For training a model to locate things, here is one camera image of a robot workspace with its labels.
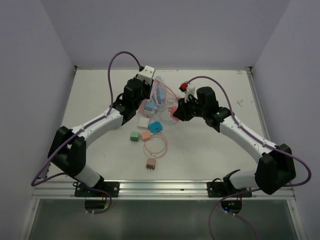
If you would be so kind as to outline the light blue small plug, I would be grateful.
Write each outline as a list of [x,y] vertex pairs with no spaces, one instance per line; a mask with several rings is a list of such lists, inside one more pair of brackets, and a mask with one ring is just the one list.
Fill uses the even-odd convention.
[[151,101],[147,101],[144,105],[144,109],[152,114],[154,114],[157,110],[157,106],[151,102]]

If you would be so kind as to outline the pink power strip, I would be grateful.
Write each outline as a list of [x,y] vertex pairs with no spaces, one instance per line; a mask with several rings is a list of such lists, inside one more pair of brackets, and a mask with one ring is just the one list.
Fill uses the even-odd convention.
[[144,99],[144,100],[141,102],[141,104],[140,104],[140,106],[139,106],[139,108],[138,108],[138,113],[139,113],[140,115],[144,115],[144,114],[145,114],[144,111],[145,111],[145,105],[146,105],[147,102],[148,102],[148,101],[147,101],[146,99]]

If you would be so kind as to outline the light blue power strip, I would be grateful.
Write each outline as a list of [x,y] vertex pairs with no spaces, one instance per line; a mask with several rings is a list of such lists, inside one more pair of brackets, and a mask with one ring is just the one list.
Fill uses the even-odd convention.
[[166,91],[162,86],[162,83],[162,78],[156,76],[151,90],[150,100],[158,107],[163,106],[166,103]]

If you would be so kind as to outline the silver white charger block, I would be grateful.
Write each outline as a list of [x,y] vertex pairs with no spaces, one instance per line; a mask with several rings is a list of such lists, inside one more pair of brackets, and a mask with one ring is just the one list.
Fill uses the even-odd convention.
[[147,118],[152,118],[154,116],[154,112],[153,111],[149,111],[149,110],[146,110],[144,109],[143,110],[143,116],[147,117]]

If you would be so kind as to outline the white charger plug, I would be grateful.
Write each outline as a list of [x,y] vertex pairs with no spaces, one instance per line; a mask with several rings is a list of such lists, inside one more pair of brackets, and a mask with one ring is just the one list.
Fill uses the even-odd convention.
[[150,119],[147,117],[140,117],[137,123],[137,127],[140,129],[148,129]]

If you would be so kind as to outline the pink square charger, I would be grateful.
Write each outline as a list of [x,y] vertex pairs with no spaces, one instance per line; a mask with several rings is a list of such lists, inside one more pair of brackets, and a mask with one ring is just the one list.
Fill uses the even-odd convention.
[[170,117],[176,122],[179,121],[179,119],[174,116],[174,113],[176,112],[177,109],[178,109],[178,107],[176,105],[169,107]]

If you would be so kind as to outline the blue square charger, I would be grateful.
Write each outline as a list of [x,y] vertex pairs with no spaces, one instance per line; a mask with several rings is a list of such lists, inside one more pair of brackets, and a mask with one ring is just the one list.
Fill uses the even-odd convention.
[[158,133],[163,130],[163,125],[159,121],[155,121],[148,125],[148,129],[151,133]]

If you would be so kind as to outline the green plug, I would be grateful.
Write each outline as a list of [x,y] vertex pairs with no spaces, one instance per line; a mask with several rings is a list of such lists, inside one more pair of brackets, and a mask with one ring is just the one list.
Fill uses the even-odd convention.
[[136,142],[139,142],[139,140],[140,140],[140,133],[139,132],[137,132],[137,131],[132,131],[131,133],[130,133],[130,141],[131,142],[134,142],[134,143],[136,143]]

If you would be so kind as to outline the pink charger plug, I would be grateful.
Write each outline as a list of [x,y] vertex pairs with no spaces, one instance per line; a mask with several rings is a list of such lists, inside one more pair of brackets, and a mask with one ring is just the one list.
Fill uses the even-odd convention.
[[144,131],[141,134],[141,139],[146,142],[151,139],[151,133],[149,131]]

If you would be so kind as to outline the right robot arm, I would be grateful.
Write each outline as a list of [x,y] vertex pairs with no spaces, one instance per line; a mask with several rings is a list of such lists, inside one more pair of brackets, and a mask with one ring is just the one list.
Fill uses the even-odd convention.
[[236,169],[223,177],[222,190],[235,196],[240,190],[259,188],[271,195],[296,177],[292,150],[286,144],[276,145],[244,125],[227,107],[221,107],[216,94],[209,86],[194,89],[183,84],[184,97],[178,100],[173,116],[183,122],[194,117],[202,118],[218,133],[230,138],[256,162],[255,170]]

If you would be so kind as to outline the brown plug adapter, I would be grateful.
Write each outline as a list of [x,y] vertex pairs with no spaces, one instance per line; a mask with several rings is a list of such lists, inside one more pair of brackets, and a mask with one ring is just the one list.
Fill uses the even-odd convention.
[[148,158],[146,162],[146,169],[153,171],[156,168],[157,160],[155,158]]

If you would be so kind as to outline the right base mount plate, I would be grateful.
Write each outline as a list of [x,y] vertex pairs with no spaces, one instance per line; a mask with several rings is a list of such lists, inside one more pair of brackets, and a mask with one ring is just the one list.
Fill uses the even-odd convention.
[[230,183],[224,183],[224,181],[219,178],[207,182],[206,189],[209,198],[223,198],[247,191],[245,188],[236,189]]

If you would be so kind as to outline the base mount plate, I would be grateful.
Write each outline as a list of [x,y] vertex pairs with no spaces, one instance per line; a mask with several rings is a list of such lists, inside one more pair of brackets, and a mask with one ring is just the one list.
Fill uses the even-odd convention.
[[112,198],[117,198],[120,191],[120,183],[117,181],[103,181],[98,182],[92,189],[87,188],[83,183],[74,182],[72,184],[75,187],[74,196],[80,198],[102,198],[108,193]]
[[230,183],[224,183],[224,181],[219,178],[207,182],[206,189],[209,198],[223,198],[247,191],[245,188],[236,189]]

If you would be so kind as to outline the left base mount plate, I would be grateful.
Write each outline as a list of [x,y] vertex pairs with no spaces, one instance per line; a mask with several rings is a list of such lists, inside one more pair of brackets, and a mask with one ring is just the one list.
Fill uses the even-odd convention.
[[74,182],[72,184],[75,187],[74,196],[80,198],[102,198],[108,193],[112,198],[117,198],[120,191],[120,183],[117,181],[103,181],[98,182],[92,189],[87,188],[83,183]]

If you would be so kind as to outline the aluminium front rail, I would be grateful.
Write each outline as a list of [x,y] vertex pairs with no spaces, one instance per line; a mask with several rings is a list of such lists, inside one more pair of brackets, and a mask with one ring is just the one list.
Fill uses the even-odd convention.
[[[208,180],[108,180],[106,191],[121,200],[215,200],[219,199]],[[53,179],[36,186],[34,199],[95,199],[88,190],[80,190],[73,179]]]

